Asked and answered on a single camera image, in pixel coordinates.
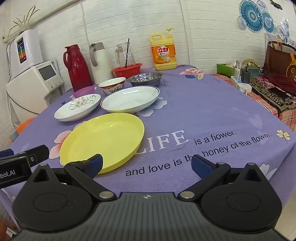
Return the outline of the left hand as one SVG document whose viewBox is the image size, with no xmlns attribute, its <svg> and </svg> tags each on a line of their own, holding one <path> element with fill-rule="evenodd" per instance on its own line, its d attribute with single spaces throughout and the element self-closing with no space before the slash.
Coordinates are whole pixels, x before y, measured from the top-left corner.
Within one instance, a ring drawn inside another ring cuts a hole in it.
<svg viewBox="0 0 296 241">
<path fill-rule="evenodd" d="M 0 241 L 10 241 L 11 237 L 6 233 L 8 228 L 7 222 L 0 219 Z"/>
</svg>

